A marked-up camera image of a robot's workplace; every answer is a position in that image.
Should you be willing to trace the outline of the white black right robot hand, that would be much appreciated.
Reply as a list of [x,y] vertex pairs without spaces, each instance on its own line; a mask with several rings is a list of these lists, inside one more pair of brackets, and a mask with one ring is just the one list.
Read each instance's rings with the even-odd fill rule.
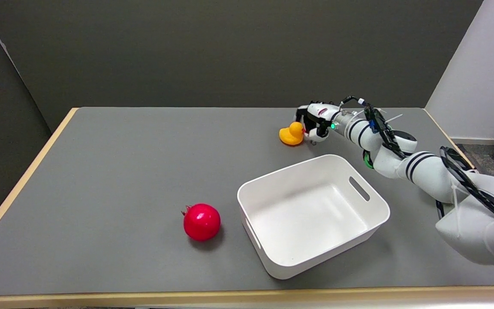
[[312,145],[325,141],[330,131],[337,129],[335,119],[341,108],[332,102],[311,101],[296,109],[294,121],[303,125],[304,138]]

